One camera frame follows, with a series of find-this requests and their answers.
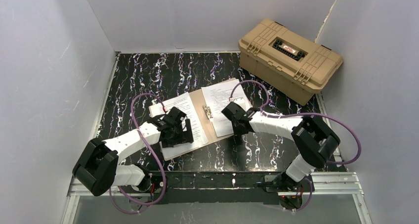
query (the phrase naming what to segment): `black marble table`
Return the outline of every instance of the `black marble table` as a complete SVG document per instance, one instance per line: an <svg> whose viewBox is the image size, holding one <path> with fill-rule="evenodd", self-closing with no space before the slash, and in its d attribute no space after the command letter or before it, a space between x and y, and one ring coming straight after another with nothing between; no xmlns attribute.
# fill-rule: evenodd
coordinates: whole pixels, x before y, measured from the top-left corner
<svg viewBox="0 0 419 224"><path fill-rule="evenodd" d="M315 97L306 106L301 106L240 68L239 59L239 53L121 54L97 136L109 139L134 129L129 106L137 94L154 93L166 100L230 78L263 83L270 93L267 112L320 112ZM262 104L265 95L259 87L243 85L243 89L254 106ZM139 124L150 118L148 107L152 101L146 97L137 101L135 115ZM184 172L282 172L298 155L290 140L262 133L244 135L242 139L228 138L170 161L164 161L159 147L155 145L155 148L165 170ZM148 149L125 161L125 164L133 163L140 163L152 171L158 170ZM346 170L343 166L328 165L321 171Z"/></svg>

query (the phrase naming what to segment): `toolbox label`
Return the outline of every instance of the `toolbox label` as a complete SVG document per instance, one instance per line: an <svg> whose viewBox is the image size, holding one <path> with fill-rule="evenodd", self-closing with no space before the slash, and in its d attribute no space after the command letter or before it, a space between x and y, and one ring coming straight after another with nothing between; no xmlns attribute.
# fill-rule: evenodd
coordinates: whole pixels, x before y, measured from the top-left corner
<svg viewBox="0 0 419 224"><path fill-rule="evenodd" d="M288 52L292 52L292 53L297 52L297 50L295 50L295 49L293 49L292 47L287 46L287 45L284 45L284 49L285 49L286 51L288 51Z"/></svg>

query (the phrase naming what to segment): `white paper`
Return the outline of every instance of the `white paper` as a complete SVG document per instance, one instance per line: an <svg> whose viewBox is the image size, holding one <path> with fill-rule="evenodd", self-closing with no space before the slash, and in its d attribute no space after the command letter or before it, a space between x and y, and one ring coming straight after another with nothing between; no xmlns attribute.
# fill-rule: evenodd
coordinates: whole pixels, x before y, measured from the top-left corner
<svg viewBox="0 0 419 224"><path fill-rule="evenodd" d="M199 121L198 114L189 93L184 93L178 97L163 101L163 104L167 110L170 110L175 106L188 116L188 119L191 120L192 134L194 136L193 143L185 143L177 145L176 147L162 148L163 157L166 161L196 150L208 143L207 136L205 135L201 122ZM150 106L149 109L152 116L164 114L160 103Z"/></svg>
<svg viewBox="0 0 419 224"><path fill-rule="evenodd" d="M212 113L212 125L214 126L217 137L233 134L231 121L228 120L221 111L230 103L229 97L233 88L239 83L238 79L229 82L218 83L209 87L202 87L205 103L210 107ZM234 97L245 99L247 107L250 108L250 102L241 86L234 90Z"/></svg>

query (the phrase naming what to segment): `clipboard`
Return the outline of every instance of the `clipboard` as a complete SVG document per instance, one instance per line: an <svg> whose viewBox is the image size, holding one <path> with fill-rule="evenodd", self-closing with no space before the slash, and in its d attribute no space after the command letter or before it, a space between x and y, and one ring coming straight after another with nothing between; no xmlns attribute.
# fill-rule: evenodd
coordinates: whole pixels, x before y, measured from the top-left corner
<svg viewBox="0 0 419 224"><path fill-rule="evenodd" d="M224 83L224 82L229 82L229 81L233 81L236 80L236 78L231 78L228 79L226 81L220 82L220 83ZM162 148L163 151L163 157L165 161L171 160L173 158L179 157L181 155L184 155L186 153L189 153L191 151L200 149L202 147L205 147L209 144L212 144L214 142L217 141L221 141L225 138L228 138L230 136L232 136L233 134L229 134L229 135L225 135L225 136L221 136L221 137L217 137L217 134L215 132L214 126L212 124L212 122L210 121L210 119L207 117L207 112L204 109L204 106L207 106L206 102L205 102L205 98L204 98L204 94L202 93L202 89L193 91L189 93L189 96L192 100L192 104L194 105L194 109L198 115L199 118L199 122L201 123L202 129L204 130L205 135L207 136L207 140L208 142L202 145L180 145L177 147L167 147L167 148Z"/></svg>

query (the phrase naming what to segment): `tan toolbox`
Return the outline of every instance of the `tan toolbox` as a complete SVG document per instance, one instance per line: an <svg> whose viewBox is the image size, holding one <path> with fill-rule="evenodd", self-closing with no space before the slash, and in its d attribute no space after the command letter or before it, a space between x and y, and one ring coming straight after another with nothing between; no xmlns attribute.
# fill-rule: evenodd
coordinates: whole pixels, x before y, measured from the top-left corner
<svg viewBox="0 0 419 224"><path fill-rule="evenodd" d="M264 19L239 41L240 66L305 105L343 63L329 48Z"/></svg>

